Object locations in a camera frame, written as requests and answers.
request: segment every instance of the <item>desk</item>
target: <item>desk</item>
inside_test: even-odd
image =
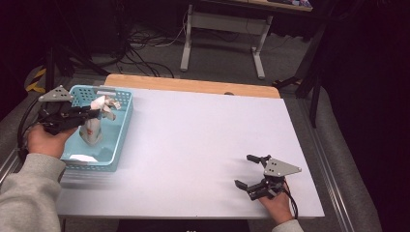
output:
[[[165,90],[166,84],[178,91]],[[131,89],[132,119],[117,171],[67,170],[59,215],[268,218],[234,185],[235,179],[253,185],[263,178],[262,166],[246,160],[254,154],[302,167],[287,178],[300,217],[324,216],[290,119],[279,117],[287,110],[275,99],[275,88],[117,74],[105,85],[142,88]],[[215,94],[256,95],[256,90],[264,98]],[[269,136],[273,130],[280,139]],[[288,142],[296,145],[287,147]]]
[[[309,12],[312,7],[303,6],[293,6],[281,3],[268,2],[267,0],[227,0],[227,1],[203,1],[203,2],[231,2],[239,4],[252,4],[260,5],[267,8],[284,8],[287,10],[294,11],[305,11]],[[188,70],[188,64],[190,61],[190,48],[191,48],[191,29],[192,27],[213,29],[237,33],[245,33],[250,35],[258,35],[259,42],[257,46],[253,46],[250,50],[253,57],[253,62],[256,67],[257,77],[259,79],[265,78],[265,73],[263,71],[262,62],[260,60],[260,51],[262,50],[265,39],[268,36],[269,28],[271,27],[273,17],[268,15],[266,20],[262,19],[252,19],[252,18],[242,18],[236,16],[227,16],[220,14],[206,14],[196,12],[193,5],[189,5],[188,8],[188,18],[186,23],[186,38],[184,51],[181,60],[180,70],[186,72]]]

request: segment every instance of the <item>white board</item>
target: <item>white board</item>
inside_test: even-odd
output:
[[[271,155],[288,176],[300,217],[323,217],[281,99],[132,89],[133,113],[117,171],[67,170],[57,211],[114,218],[268,218],[234,180],[259,183]]]

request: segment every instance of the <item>light blue basket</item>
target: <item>light blue basket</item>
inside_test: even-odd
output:
[[[86,85],[75,85],[70,93],[73,95],[73,106],[87,106],[96,98],[108,95],[120,102],[121,109],[112,109],[116,115],[114,121],[102,118],[102,140],[95,146],[85,143],[77,130],[66,142],[61,160],[67,164],[67,169],[115,171],[132,116],[132,93],[121,89]],[[71,155],[85,155],[97,161],[70,159]]]

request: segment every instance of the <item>gray sweatshirt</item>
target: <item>gray sweatshirt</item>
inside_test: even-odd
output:
[[[58,179],[66,164],[42,154],[29,154],[20,172],[9,175],[0,190],[0,231],[60,231],[55,202]],[[272,232],[301,232],[297,220],[289,220]]]

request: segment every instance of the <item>black cable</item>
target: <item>black cable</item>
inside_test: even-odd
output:
[[[289,196],[290,203],[292,204],[293,208],[293,213],[295,214],[295,219],[298,219],[298,205],[296,205],[295,199],[293,199],[292,194],[290,194],[290,191],[288,191],[286,188],[283,188],[283,192],[286,193],[287,196]]]
[[[18,149],[18,156],[20,157],[21,161],[25,161],[25,156],[23,153],[23,147],[24,147],[24,134],[26,132],[23,131],[23,127],[25,122],[27,121],[28,115],[30,114],[31,110],[33,109],[34,105],[38,102],[38,99],[34,99],[30,105],[27,107],[26,111],[23,114],[23,117],[21,118],[20,124],[18,125],[17,129],[17,149]]]

